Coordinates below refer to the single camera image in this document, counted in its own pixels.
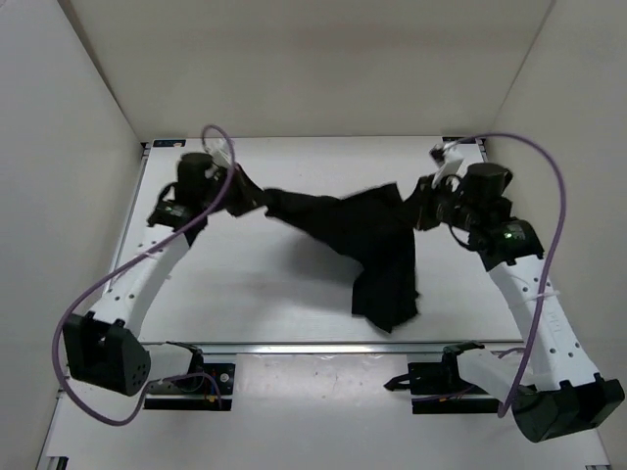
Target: black garment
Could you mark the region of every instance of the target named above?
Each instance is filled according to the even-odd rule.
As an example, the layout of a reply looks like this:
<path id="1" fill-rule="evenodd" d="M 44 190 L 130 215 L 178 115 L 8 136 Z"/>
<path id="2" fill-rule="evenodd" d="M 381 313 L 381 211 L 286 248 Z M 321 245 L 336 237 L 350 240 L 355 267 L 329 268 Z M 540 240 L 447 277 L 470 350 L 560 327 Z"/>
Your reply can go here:
<path id="1" fill-rule="evenodd" d="M 266 189 L 265 196 L 266 216 L 362 264 L 353 285 L 353 315 L 388 333 L 417 315 L 413 229 L 398 216 L 403 199 L 396 184 L 344 199 L 280 189 Z"/>

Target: white panel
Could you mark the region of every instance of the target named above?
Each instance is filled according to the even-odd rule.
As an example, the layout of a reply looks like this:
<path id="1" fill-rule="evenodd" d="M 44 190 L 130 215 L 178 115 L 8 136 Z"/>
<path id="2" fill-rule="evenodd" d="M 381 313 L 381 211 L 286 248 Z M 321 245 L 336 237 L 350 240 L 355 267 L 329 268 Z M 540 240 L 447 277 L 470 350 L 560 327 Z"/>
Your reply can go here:
<path id="1" fill-rule="evenodd" d="M 428 151 L 439 137 L 237 139 L 238 161 L 258 184 L 343 196 L 398 181 L 404 197 L 437 168 Z M 479 162 L 474 144 L 466 163 Z M 175 179 L 184 149 L 153 148 L 123 247 L 129 259 L 162 187 Z M 256 211 L 209 219 L 190 253 L 155 298 L 144 341 L 317 342 L 518 340 L 501 293 L 479 256 L 460 248 L 446 227 L 415 233 L 421 315 L 392 335 L 351 311 L 360 272 L 295 228 Z"/>
<path id="2" fill-rule="evenodd" d="M 584 470 L 607 463 L 596 432 L 529 443 L 511 415 L 412 415 L 382 384 L 404 355 L 239 356 L 229 412 L 143 410 L 130 425 L 97 423 L 63 398 L 49 455 L 69 469 Z M 135 399 L 84 385 L 123 417 Z"/>
<path id="3" fill-rule="evenodd" d="M 555 258 L 562 305 L 604 377 L 627 388 L 627 2 L 557 2 L 497 125 L 536 138 L 561 166 L 568 189 Z M 556 222 L 547 165 L 519 146 L 493 142 L 491 157 L 514 170 L 519 213 L 545 245 Z M 627 469 L 627 404 L 601 427 L 615 468 Z"/>
<path id="4" fill-rule="evenodd" d="M 54 326 L 110 258 L 140 152 L 57 2 L 4 3 L 1 468 L 35 465 L 57 390 Z"/>
<path id="5" fill-rule="evenodd" d="M 145 140 L 485 130 L 550 2 L 72 0 Z"/>

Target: black cloth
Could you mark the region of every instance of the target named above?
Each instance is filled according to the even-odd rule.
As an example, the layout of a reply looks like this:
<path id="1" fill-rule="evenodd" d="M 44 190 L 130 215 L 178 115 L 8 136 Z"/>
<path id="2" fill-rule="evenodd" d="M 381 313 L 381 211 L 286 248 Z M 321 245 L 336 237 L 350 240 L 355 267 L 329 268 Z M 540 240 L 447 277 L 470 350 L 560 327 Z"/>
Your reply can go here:
<path id="1" fill-rule="evenodd" d="M 356 259 L 363 271 L 353 284 L 353 315 L 392 329 L 417 315 L 413 229 L 398 212 L 396 184 L 338 199 L 265 189 L 267 217 L 292 225 Z"/>

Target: white wall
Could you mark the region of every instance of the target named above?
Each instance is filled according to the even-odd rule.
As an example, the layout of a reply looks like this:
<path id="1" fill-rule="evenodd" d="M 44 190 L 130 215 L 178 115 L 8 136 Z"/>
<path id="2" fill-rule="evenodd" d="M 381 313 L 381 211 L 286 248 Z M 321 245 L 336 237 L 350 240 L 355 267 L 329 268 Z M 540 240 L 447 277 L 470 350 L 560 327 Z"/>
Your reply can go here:
<path id="1" fill-rule="evenodd" d="M 144 140 L 483 130 L 551 3 L 62 1 Z"/>
<path id="2" fill-rule="evenodd" d="M 56 1 L 3 3 L 0 468 L 21 470 L 55 403 L 54 325 L 107 267 L 141 149 Z"/>
<path id="3" fill-rule="evenodd" d="M 558 0 L 496 122 L 546 145 L 563 169 L 569 206 L 553 278 L 586 349 L 625 389 L 626 24 L 625 0 Z M 514 170 L 518 213 L 537 224 L 547 246 L 556 221 L 551 171 L 518 145 L 493 142 L 491 150 Z M 627 468 L 627 404 L 602 436 L 614 465 Z"/>

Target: beige wall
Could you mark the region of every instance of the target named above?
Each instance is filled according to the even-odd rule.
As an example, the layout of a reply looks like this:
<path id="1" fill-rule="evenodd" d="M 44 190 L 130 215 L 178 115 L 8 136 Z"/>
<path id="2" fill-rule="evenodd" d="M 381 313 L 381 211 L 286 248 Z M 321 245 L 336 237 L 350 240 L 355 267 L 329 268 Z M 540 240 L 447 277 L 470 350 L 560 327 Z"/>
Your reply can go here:
<path id="1" fill-rule="evenodd" d="M 34 468 L 64 308 L 103 274 L 141 148 L 54 0 L 0 0 L 0 468 Z"/>
<path id="2" fill-rule="evenodd" d="M 546 145 L 565 174 L 568 215 L 553 278 L 566 313 L 603 375 L 627 389 L 627 2 L 558 0 L 496 121 Z M 518 213 L 545 246 L 556 222 L 555 180 L 541 158 L 493 142 L 511 167 Z M 602 426 L 627 468 L 627 404 Z"/>
<path id="3" fill-rule="evenodd" d="M 61 1 L 143 140 L 484 130 L 551 3 Z"/>

